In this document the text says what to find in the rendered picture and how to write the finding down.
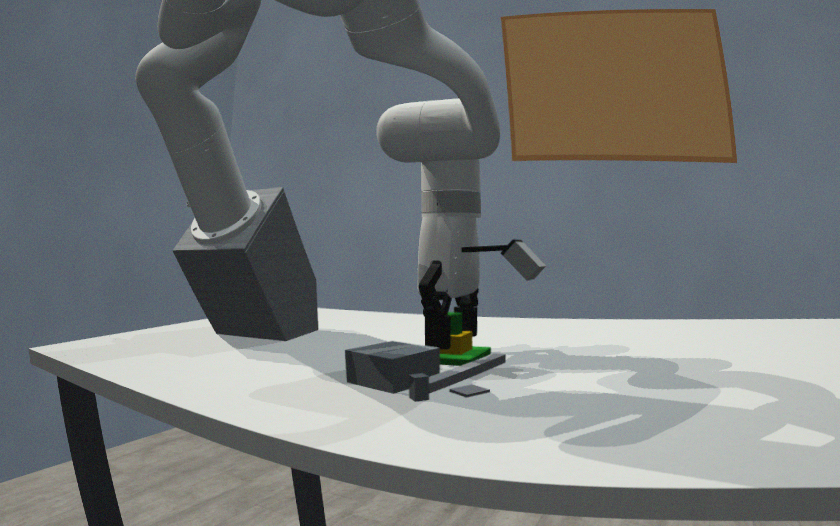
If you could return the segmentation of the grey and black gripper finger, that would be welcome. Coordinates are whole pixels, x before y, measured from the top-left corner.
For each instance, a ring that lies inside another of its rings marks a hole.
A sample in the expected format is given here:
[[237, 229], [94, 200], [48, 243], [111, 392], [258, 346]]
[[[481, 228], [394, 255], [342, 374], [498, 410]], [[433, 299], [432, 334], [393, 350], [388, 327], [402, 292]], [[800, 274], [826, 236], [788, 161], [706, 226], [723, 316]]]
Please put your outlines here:
[[[447, 317], [452, 298], [435, 285], [442, 274], [442, 263], [434, 260], [419, 283], [425, 317], [425, 345], [447, 350], [451, 347], [451, 317]], [[442, 305], [439, 300], [443, 300]]]
[[462, 331], [472, 331], [473, 337], [477, 335], [477, 294], [479, 288], [472, 294], [455, 298], [457, 306], [454, 307], [454, 312], [463, 312], [462, 314]]

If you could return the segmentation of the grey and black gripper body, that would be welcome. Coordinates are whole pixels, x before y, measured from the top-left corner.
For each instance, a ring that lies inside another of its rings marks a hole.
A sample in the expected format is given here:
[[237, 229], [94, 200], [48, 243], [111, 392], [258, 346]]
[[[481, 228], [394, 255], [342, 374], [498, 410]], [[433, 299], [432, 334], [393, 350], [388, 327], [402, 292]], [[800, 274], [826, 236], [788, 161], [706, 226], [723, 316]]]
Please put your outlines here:
[[478, 289], [479, 252], [462, 252], [462, 247], [479, 246], [476, 217], [481, 217], [481, 213], [422, 214], [418, 253], [420, 296], [419, 283], [434, 260], [442, 263], [436, 291], [448, 289], [449, 297], [457, 298]]

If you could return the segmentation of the dark grey long bar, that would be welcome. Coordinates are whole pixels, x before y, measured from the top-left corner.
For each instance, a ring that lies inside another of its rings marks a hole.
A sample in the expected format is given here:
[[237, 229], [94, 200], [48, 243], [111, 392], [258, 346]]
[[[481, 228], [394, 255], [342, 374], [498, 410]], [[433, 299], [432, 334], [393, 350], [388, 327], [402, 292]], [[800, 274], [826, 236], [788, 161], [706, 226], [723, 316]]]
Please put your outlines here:
[[506, 354], [493, 353], [467, 364], [430, 376], [430, 393], [478, 375], [504, 363], [506, 363]]

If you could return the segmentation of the yellow square nut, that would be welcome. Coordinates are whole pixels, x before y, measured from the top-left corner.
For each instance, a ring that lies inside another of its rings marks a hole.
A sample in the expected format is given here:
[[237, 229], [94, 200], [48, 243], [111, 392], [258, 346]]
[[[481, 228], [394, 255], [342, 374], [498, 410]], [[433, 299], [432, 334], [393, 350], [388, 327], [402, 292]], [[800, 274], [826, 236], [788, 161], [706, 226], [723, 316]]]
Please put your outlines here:
[[462, 331], [461, 334], [451, 335], [451, 347], [440, 349], [440, 354], [462, 355], [472, 350], [472, 331]]

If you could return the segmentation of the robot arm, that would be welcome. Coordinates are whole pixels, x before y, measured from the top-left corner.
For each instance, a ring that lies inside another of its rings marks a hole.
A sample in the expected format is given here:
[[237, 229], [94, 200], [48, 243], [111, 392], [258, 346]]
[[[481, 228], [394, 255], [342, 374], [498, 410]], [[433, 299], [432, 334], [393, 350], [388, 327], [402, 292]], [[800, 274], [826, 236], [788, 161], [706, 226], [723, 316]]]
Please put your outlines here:
[[[427, 74], [458, 96], [389, 108], [379, 119], [377, 139], [390, 158], [421, 162], [422, 214], [481, 213], [479, 159], [493, 154], [500, 141], [495, 104], [479, 65], [427, 24], [418, 0], [275, 1], [315, 16], [340, 15], [359, 55]], [[236, 60], [260, 4], [162, 0], [162, 43], [136, 70], [139, 93], [195, 217], [191, 233], [202, 244], [236, 236], [261, 210], [259, 195], [246, 190], [218, 108], [199, 92]], [[522, 240], [462, 247], [486, 251], [502, 251], [526, 281], [546, 267]]]

